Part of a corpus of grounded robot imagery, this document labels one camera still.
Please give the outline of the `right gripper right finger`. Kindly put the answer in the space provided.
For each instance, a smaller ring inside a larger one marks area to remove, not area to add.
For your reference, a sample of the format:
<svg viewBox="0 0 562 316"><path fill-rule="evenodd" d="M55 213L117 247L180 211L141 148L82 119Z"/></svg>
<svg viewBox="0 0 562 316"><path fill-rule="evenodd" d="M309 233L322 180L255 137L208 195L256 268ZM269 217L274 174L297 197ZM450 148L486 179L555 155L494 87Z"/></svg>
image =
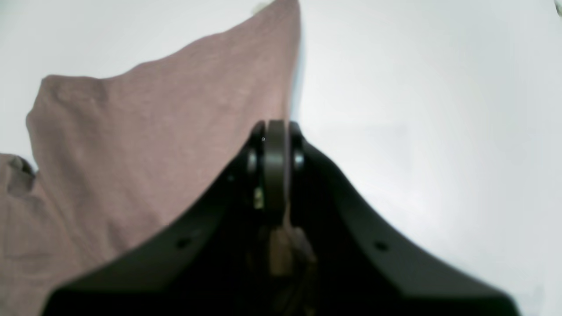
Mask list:
<svg viewBox="0 0 562 316"><path fill-rule="evenodd" d="M320 316L517 316L512 298L387 223L332 160L288 125L290 222L318 267Z"/></svg>

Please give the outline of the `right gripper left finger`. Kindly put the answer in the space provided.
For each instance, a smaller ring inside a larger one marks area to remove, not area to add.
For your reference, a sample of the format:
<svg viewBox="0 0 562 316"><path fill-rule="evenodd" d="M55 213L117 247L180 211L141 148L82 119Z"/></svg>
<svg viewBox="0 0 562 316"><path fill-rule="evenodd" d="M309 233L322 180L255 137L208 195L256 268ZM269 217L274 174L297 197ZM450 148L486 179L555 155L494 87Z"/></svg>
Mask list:
<svg viewBox="0 0 562 316"><path fill-rule="evenodd" d="M258 122L227 167L172 224L112 262L54 290L44 316L260 316L267 314L250 268L265 213L269 128Z"/></svg>

